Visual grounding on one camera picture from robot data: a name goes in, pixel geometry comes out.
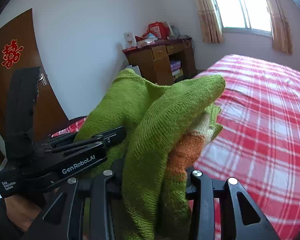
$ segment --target wooden desk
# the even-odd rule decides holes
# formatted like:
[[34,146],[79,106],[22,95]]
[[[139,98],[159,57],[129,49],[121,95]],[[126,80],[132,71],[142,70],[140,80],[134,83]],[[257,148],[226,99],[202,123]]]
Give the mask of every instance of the wooden desk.
[[181,61],[184,79],[197,74],[191,39],[158,40],[156,44],[128,51],[125,55],[130,65],[139,66],[143,78],[158,85],[172,85],[175,82],[170,60]]

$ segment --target red bag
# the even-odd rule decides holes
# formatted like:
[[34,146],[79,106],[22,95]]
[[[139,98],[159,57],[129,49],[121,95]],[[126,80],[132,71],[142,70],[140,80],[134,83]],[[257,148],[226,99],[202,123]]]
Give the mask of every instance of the red bag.
[[164,26],[162,22],[155,22],[149,24],[149,32],[151,32],[158,39],[166,40],[169,35],[169,28]]

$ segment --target window frame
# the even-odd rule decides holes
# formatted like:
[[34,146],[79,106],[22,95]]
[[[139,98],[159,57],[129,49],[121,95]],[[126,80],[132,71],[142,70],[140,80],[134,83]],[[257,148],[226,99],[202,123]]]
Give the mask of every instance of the window frame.
[[221,18],[221,15],[220,15],[220,10],[219,10],[219,7],[218,7],[217,0],[212,0],[212,1],[213,1],[213,4],[214,4],[215,8],[216,8],[216,11],[217,11],[217,14],[218,14],[218,20],[220,22],[220,25],[222,27],[223,32],[257,34],[257,35],[263,35],[263,36],[268,36],[268,37],[272,38],[272,31],[267,32],[267,31],[264,31],[264,30],[258,30],[258,29],[252,29],[251,28],[249,13],[248,13],[247,6],[246,6],[244,0],[239,0],[239,2],[240,2],[241,10],[242,10],[242,15],[243,15],[243,19],[244,19],[245,28],[241,28],[241,27],[224,27],[223,23],[222,23],[222,18]]

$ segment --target patterned curtain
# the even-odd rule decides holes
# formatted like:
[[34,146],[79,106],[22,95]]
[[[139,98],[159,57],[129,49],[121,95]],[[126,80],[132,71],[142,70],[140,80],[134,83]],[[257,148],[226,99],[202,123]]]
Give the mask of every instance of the patterned curtain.
[[222,30],[212,0],[197,0],[203,42],[222,43]]
[[292,42],[289,23],[283,14],[278,0],[266,0],[271,16],[273,49],[292,55]]

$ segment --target desk top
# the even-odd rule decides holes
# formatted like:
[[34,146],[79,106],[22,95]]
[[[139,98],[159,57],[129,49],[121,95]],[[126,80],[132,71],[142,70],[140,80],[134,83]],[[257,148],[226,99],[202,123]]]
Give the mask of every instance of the desk top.
[[156,46],[159,46],[159,45],[171,45],[171,44],[176,44],[176,43],[180,43],[180,42],[183,42],[184,40],[187,40],[187,41],[191,41],[192,38],[189,37],[189,38],[179,38],[179,39],[175,39],[175,40],[156,40],[154,42],[154,44],[151,44],[151,45],[148,45],[148,46],[145,46],[143,48],[140,48],[140,49],[133,49],[133,50],[129,50],[129,51],[122,51],[125,55],[129,55],[131,53],[135,53],[135,52],[138,52],[138,51],[141,51],[141,50],[144,50],[144,49],[150,49],[150,48],[153,48],[153,47],[156,47]]

